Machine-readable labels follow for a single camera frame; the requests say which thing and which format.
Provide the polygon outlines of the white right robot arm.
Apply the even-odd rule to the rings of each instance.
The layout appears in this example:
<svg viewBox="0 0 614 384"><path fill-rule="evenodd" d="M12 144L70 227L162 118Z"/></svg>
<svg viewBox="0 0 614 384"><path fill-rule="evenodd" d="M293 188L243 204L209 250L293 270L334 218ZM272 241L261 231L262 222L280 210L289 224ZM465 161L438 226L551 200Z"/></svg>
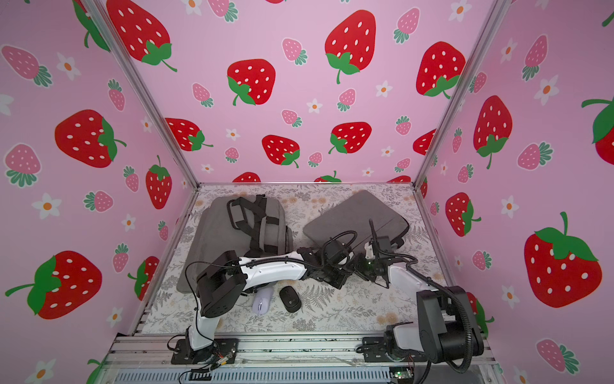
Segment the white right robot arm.
<svg viewBox="0 0 614 384"><path fill-rule="evenodd" d="M404 254L361 259L354 267L364 280L383 279L387 287L413 295L417 321L388 326L376 352L400 362L418 356L428 363L446 363L465 373L473 357L484 353L484 342L466 292L442 286L414 269L418 260Z"/></svg>

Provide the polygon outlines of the grey laptop sleeve bag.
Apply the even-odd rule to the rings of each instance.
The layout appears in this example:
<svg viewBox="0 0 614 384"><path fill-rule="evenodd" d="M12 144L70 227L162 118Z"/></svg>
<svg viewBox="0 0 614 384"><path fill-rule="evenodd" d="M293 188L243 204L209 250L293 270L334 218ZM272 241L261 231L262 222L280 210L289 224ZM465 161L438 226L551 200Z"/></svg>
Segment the grey laptop sleeve bag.
<svg viewBox="0 0 614 384"><path fill-rule="evenodd" d="M353 230L358 234L353 247L363 251L372 237L369 219L374 222L378 237L387 236L396 248L404 245L403 238L409 232L408 221L367 190L359 191L308 222L303 233L318 246L323 246L335 235Z"/></svg>

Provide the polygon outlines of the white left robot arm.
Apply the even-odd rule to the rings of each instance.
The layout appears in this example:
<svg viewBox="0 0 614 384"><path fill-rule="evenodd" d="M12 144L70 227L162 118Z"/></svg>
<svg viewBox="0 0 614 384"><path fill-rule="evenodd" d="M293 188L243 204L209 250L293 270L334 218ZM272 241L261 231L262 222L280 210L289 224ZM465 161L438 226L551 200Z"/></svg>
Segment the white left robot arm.
<svg viewBox="0 0 614 384"><path fill-rule="evenodd" d="M310 278L339 289L351 274L346 266L352 257L348 247L333 244L255 259L227 251L207 262L205 270L185 278L197 302L193 325L186 337L190 349L209 350L214 345L219 319L233 309L245 291L279 281Z"/></svg>

